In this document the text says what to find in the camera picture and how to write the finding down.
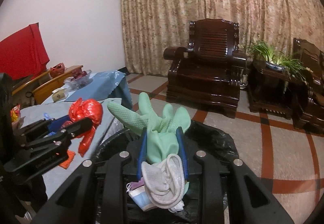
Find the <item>blue plastic bag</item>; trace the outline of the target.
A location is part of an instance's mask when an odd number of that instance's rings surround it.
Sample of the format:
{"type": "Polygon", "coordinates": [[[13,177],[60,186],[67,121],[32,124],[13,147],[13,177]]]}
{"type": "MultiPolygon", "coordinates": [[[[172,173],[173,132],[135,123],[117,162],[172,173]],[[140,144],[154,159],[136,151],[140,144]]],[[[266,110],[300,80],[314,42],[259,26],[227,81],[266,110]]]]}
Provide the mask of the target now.
{"type": "Polygon", "coordinates": [[[47,113],[44,113],[43,114],[44,118],[48,121],[48,124],[47,124],[47,129],[48,129],[48,136],[51,136],[54,134],[54,131],[53,131],[53,123],[55,121],[55,118],[52,118],[49,114],[47,113]]]}

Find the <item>orange foam net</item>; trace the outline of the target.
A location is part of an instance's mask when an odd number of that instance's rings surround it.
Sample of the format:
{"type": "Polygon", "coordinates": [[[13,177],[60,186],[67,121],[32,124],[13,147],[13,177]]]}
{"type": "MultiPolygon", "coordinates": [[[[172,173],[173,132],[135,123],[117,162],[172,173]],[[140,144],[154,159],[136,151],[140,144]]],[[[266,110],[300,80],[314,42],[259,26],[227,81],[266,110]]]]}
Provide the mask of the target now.
{"type": "Polygon", "coordinates": [[[68,158],[65,161],[63,161],[61,164],[59,164],[59,166],[64,168],[65,170],[68,169],[68,167],[70,166],[71,162],[73,161],[76,155],[76,153],[72,150],[68,150],[67,154],[68,154],[68,158]]]}

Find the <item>red plastic bag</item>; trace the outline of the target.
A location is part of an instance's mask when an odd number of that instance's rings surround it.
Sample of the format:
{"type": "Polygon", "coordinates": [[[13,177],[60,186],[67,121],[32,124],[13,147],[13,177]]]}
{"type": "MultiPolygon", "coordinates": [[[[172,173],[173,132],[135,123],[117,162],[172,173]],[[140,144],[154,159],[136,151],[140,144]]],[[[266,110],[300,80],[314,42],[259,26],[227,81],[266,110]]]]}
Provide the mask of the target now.
{"type": "Polygon", "coordinates": [[[49,75],[51,78],[56,78],[65,72],[65,65],[63,63],[59,63],[56,66],[50,68],[49,75]]]}
{"type": "Polygon", "coordinates": [[[82,138],[78,153],[84,157],[93,141],[97,127],[102,122],[103,107],[94,99],[84,101],[82,98],[79,98],[72,103],[68,116],[69,120],[64,122],[61,128],[64,129],[75,123],[81,126],[74,132],[74,135],[76,138],[82,138]]]}

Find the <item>blue white paper cup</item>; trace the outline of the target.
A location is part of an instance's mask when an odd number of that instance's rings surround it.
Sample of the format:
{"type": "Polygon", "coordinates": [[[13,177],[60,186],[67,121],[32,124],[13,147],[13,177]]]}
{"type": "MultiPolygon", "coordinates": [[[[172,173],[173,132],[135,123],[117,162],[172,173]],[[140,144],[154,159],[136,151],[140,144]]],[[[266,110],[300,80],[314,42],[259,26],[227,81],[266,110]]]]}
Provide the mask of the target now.
{"type": "Polygon", "coordinates": [[[142,211],[149,211],[157,208],[148,198],[144,185],[129,191],[128,194],[142,211]]]}

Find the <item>pink face mask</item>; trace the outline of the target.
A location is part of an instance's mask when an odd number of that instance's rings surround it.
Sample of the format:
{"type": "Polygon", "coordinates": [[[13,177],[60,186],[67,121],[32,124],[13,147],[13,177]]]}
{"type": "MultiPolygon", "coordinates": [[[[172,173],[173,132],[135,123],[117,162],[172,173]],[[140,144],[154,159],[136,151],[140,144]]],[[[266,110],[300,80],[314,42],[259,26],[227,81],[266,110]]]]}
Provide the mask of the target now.
{"type": "Polygon", "coordinates": [[[129,182],[126,185],[126,192],[129,193],[130,191],[134,191],[144,185],[144,179],[141,178],[138,182],[129,182]]]}

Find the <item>snack bowl with red packets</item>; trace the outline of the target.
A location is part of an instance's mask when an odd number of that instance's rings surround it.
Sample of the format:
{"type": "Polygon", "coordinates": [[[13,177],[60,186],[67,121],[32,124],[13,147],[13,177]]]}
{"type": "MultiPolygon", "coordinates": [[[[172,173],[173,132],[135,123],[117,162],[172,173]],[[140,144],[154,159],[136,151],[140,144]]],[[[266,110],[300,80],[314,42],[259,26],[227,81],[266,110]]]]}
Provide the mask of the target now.
{"type": "Polygon", "coordinates": [[[21,124],[24,120],[24,118],[21,117],[20,104],[16,105],[11,109],[10,115],[11,115],[11,122],[13,126],[21,124]]]}

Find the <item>tissue box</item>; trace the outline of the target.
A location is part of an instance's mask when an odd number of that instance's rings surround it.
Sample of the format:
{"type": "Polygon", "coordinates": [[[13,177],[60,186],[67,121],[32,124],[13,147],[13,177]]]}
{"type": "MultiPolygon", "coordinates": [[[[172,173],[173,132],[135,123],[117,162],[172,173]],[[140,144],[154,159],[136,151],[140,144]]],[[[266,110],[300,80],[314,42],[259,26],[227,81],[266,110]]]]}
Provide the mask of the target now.
{"type": "Polygon", "coordinates": [[[66,88],[57,88],[54,91],[52,91],[52,100],[54,102],[58,102],[65,99],[67,95],[68,91],[66,88]]]}

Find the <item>glass fruit bowl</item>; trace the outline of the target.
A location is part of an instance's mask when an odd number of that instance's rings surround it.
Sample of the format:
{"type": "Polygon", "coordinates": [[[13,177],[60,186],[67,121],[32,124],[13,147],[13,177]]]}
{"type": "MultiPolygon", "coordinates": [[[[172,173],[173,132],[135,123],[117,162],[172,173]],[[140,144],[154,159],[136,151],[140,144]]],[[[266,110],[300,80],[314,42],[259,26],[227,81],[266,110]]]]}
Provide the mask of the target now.
{"type": "Polygon", "coordinates": [[[92,79],[90,78],[90,74],[92,73],[92,71],[91,70],[86,70],[86,71],[87,71],[87,76],[77,80],[72,80],[71,79],[72,76],[68,77],[64,80],[64,84],[67,85],[72,91],[85,87],[86,85],[92,82],[92,79]]]}

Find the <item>red plastic bag on cabinet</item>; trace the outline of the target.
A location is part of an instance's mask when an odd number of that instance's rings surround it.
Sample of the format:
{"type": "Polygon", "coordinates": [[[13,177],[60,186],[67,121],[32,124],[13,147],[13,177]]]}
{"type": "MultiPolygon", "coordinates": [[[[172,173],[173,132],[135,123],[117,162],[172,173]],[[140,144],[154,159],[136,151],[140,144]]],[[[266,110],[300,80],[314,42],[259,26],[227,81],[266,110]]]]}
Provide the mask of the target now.
{"type": "Polygon", "coordinates": [[[49,75],[51,78],[56,78],[65,72],[65,65],[63,63],[59,63],[56,66],[50,68],[49,75]]]}

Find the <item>red apples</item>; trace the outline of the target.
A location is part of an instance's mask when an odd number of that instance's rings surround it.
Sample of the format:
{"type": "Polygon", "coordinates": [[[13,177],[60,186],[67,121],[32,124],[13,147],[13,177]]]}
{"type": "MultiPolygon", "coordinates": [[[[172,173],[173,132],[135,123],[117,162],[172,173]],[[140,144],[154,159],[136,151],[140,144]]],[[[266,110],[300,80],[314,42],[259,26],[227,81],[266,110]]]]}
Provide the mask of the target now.
{"type": "Polygon", "coordinates": [[[81,69],[76,69],[72,72],[72,80],[77,80],[87,76],[87,71],[82,71],[81,69]]]}

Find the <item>red cloth over television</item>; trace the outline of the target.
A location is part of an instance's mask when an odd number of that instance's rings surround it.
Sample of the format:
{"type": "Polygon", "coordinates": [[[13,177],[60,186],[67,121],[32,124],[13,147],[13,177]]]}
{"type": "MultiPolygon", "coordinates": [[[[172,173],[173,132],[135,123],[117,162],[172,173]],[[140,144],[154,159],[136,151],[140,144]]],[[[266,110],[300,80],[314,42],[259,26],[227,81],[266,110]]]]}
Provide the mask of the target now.
{"type": "Polygon", "coordinates": [[[42,41],[39,24],[31,24],[1,41],[1,73],[13,80],[36,77],[45,71],[49,57],[42,41]]]}

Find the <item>blue coffee table cloth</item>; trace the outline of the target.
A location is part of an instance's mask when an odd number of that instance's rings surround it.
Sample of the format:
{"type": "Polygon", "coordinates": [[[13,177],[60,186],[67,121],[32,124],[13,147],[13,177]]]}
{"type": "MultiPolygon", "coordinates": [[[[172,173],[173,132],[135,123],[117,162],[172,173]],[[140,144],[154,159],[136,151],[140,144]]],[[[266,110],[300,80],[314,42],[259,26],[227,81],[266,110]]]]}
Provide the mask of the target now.
{"type": "Polygon", "coordinates": [[[58,102],[74,102],[78,98],[103,101],[107,98],[121,98],[121,105],[132,109],[133,103],[126,80],[126,74],[117,70],[90,74],[90,83],[83,88],[71,91],[58,102]]]}

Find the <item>dark wooden side table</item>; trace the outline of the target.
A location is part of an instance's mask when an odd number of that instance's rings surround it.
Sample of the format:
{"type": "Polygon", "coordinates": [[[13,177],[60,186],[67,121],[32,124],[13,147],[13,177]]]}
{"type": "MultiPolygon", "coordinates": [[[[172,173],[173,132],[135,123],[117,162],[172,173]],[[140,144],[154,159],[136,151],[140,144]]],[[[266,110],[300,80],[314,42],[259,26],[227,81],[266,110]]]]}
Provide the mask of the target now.
{"type": "Polygon", "coordinates": [[[248,74],[248,98],[251,112],[268,112],[291,119],[308,103],[308,86],[289,77],[285,71],[268,68],[266,61],[254,59],[248,74]]]}

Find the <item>potted green plant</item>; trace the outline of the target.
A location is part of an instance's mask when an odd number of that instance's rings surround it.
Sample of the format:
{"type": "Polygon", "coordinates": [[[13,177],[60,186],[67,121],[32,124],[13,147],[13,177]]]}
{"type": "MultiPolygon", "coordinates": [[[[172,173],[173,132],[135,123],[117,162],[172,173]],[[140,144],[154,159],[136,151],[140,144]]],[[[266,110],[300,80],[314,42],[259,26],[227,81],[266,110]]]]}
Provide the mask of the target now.
{"type": "Polygon", "coordinates": [[[253,56],[262,57],[266,65],[270,66],[270,69],[274,67],[275,71],[284,70],[289,77],[306,82],[304,75],[306,67],[303,66],[303,63],[299,59],[285,56],[281,51],[276,51],[274,46],[265,41],[257,40],[256,42],[251,42],[248,52],[253,56]]]}

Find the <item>beige floral curtain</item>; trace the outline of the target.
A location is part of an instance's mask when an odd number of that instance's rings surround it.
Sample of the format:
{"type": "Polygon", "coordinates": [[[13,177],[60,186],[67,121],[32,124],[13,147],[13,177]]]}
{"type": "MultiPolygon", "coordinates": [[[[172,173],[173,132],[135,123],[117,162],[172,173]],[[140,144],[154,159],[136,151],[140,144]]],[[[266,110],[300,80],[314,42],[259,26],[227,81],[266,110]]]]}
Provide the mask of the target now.
{"type": "Polygon", "coordinates": [[[323,48],[320,0],[120,0],[126,67],[166,75],[168,46],[186,46],[189,23],[225,19],[239,24],[239,45],[264,40],[284,54],[300,38],[323,48]]]}

